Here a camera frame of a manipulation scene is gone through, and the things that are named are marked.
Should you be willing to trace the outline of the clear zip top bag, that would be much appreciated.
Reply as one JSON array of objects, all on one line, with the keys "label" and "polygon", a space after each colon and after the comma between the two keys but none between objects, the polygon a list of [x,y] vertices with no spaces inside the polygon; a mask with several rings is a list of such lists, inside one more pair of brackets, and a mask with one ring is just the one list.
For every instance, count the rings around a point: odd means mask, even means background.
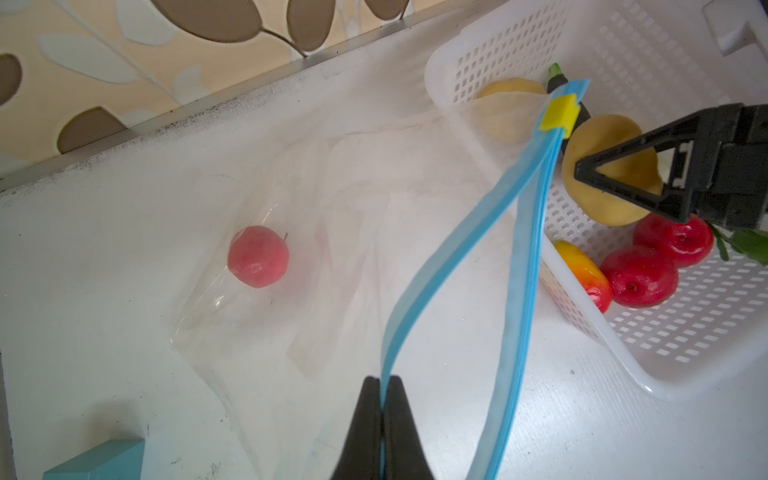
[{"label": "clear zip top bag", "polygon": [[[498,476],[523,383],[549,185],[563,131],[537,102],[522,143],[475,125],[478,101],[290,146],[258,174],[188,297],[174,346],[210,385],[260,479],[330,479],[364,379],[389,380],[417,323],[488,320],[498,366],[471,479]],[[263,225],[285,275],[252,288],[227,267]]]}]

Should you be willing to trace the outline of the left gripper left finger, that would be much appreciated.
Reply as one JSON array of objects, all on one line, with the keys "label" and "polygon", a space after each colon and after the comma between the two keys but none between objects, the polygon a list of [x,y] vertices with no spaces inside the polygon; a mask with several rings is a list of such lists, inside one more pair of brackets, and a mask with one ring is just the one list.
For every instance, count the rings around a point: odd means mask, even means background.
[{"label": "left gripper left finger", "polygon": [[381,475],[382,410],[380,380],[364,379],[331,480],[379,480]]}]

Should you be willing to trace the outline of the small red apple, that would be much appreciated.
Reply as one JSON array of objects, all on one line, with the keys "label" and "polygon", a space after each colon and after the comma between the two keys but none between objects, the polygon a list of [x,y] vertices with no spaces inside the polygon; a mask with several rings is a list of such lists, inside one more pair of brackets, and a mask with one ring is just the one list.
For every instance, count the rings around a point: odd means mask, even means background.
[{"label": "small red apple", "polygon": [[227,255],[229,271],[252,288],[264,288],[287,272],[289,249],[285,240],[263,225],[248,226],[235,234]]}]

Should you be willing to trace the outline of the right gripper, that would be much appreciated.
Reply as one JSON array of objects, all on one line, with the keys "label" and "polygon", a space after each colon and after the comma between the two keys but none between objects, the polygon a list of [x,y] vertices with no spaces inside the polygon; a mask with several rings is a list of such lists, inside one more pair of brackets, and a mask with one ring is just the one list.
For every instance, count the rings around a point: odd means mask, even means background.
[{"label": "right gripper", "polygon": [[[598,171],[636,153],[666,150],[672,167],[659,193]],[[757,230],[767,213],[767,106],[699,110],[584,157],[574,178],[677,223],[695,214],[730,230]]]}]

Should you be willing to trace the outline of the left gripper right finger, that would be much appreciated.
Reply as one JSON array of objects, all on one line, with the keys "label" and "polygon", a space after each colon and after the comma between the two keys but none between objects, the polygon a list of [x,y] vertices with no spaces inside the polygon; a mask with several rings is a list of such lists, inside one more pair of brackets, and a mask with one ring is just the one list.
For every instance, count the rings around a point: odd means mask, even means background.
[{"label": "left gripper right finger", "polygon": [[383,407],[382,478],[433,480],[403,381],[389,380]]}]

